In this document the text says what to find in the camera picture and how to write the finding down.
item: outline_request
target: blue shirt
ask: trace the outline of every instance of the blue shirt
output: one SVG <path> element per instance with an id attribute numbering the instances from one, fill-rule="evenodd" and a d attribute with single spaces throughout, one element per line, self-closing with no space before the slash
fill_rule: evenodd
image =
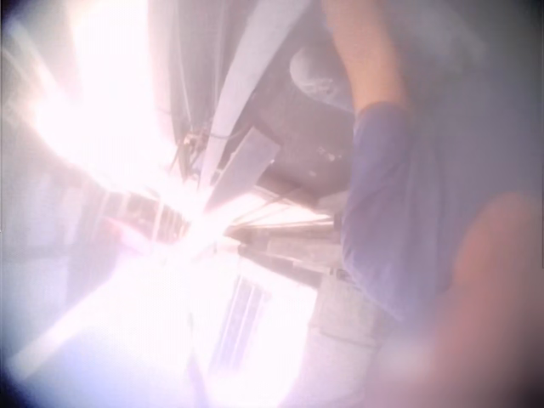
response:
<path id="1" fill-rule="evenodd" d="M 343 218 L 347 271 L 398 319 L 445 291 L 483 207 L 541 190 L 539 104 L 498 72 L 451 84 L 413 123 L 398 106 L 363 110 Z"/>

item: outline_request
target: vent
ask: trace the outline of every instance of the vent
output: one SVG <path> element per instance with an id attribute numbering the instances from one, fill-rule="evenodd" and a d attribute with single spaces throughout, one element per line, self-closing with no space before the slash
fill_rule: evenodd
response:
<path id="1" fill-rule="evenodd" d="M 270 294 L 262 287 L 240 276 L 236 279 L 229 312 L 212 360 L 214 370 L 240 369 L 269 299 Z"/>

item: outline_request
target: dark metal object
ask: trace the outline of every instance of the dark metal object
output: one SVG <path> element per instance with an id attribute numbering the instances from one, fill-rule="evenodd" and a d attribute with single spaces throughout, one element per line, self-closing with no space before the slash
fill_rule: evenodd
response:
<path id="1" fill-rule="evenodd" d="M 248 192 L 280 151 L 280 146 L 252 128 L 232 155 L 206 205 L 206 211 Z"/>

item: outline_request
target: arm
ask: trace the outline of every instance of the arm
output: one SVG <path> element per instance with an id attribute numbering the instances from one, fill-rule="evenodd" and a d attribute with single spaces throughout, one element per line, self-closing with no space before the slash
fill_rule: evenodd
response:
<path id="1" fill-rule="evenodd" d="M 397 53 L 380 0 L 323 0 L 338 54 L 348 73 L 357 116 L 376 102 L 406 107 Z"/>

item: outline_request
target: shirt sleeve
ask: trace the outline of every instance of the shirt sleeve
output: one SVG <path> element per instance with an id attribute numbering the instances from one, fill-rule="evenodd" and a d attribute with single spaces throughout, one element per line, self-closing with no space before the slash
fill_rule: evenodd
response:
<path id="1" fill-rule="evenodd" d="M 367 296 L 402 320 L 437 291 L 439 172 L 400 107 L 360 114 L 343 215 L 343 261 Z"/>

